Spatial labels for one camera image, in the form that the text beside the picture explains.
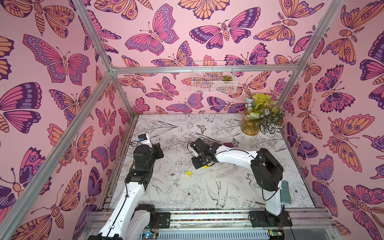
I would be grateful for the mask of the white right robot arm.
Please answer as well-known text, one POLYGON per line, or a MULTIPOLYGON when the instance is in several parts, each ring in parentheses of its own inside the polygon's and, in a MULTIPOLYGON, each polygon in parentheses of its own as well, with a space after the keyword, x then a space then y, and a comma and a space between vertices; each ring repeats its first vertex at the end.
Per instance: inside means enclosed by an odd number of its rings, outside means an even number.
POLYGON ((263 211, 249 213, 249 221, 253 227, 293 226, 282 198, 284 168, 267 149, 245 151, 222 144, 209 145, 200 138, 190 143, 188 147, 191 149, 192 163, 196 169, 225 163, 252 171, 265 202, 263 211))

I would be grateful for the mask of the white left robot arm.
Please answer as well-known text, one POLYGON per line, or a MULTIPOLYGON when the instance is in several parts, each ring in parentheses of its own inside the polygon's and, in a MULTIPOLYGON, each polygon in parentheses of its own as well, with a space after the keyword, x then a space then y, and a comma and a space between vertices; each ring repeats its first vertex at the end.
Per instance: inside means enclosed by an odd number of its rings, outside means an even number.
POLYGON ((125 178, 125 188, 118 205, 97 235, 89 240, 138 240, 154 220, 154 205, 140 204, 153 175, 156 160, 164 157, 161 145, 149 141, 139 144, 133 153, 133 164, 125 178))

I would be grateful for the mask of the purple block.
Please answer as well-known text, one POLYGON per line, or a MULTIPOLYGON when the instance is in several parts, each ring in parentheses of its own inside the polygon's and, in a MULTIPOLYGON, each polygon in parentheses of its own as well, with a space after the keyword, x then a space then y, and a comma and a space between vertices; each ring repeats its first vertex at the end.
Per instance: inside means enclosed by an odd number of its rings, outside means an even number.
POLYGON ((228 148, 234 148, 234 144, 233 143, 223 143, 223 145, 228 147, 228 148))

